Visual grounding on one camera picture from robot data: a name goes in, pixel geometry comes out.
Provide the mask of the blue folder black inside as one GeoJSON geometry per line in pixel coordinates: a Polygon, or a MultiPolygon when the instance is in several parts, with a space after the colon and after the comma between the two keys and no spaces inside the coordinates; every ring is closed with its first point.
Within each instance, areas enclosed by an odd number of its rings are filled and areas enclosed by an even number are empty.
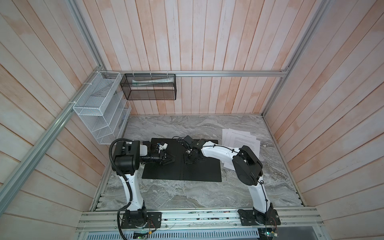
{"type": "Polygon", "coordinates": [[[149,153],[151,155],[158,153],[158,144],[162,142],[168,144],[167,159],[171,159],[172,162],[166,165],[146,163],[143,179],[222,182],[220,160],[204,157],[201,152],[190,156],[182,141],[177,139],[152,138],[149,153]]]}

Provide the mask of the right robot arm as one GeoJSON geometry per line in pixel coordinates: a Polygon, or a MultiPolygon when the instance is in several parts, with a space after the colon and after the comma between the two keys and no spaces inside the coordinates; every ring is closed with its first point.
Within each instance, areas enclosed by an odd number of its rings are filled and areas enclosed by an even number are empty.
{"type": "Polygon", "coordinates": [[[188,157],[214,158],[225,163],[231,162],[238,179],[248,186],[253,201],[253,210],[238,210],[241,218],[251,225],[268,225],[274,214],[274,206],[267,197],[263,180],[263,164],[248,146],[230,148],[211,141],[194,140],[190,136],[182,138],[188,157]]]}

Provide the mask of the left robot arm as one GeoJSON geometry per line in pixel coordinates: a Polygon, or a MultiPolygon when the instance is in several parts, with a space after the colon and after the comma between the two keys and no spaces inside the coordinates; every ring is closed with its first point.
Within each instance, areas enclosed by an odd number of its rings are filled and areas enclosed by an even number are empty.
{"type": "Polygon", "coordinates": [[[120,138],[114,140],[109,148],[109,158],[112,170],[122,181],[127,203],[118,210],[118,228],[155,228],[152,218],[148,215],[145,201],[139,188],[137,171],[140,164],[156,163],[160,166],[174,161],[167,152],[168,144],[156,144],[155,152],[150,153],[151,144],[141,144],[120,138]]]}

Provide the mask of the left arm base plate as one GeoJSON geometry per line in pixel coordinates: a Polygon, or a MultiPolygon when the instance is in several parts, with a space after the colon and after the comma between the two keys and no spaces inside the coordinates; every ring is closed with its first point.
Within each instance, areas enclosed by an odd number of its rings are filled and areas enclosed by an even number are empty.
{"type": "Polygon", "coordinates": [[[123,214],[122,229],[158,229],[161,227],[162,213],[143,211],[127,211],[123,214]]]}

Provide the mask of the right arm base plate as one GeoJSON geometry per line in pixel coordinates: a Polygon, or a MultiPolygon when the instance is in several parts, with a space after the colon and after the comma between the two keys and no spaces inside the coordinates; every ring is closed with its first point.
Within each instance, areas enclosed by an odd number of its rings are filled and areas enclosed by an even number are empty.
{"type": "Polygon", "coordinates": [[[238,214],[240,216],[240,221],[242,226],[281,225],[281,220],[278,215],[278,212],[273,208],[269,208],[266,213],[261,213],[256,209],[253,209],[253,210],[239,209],[238,214]]]}

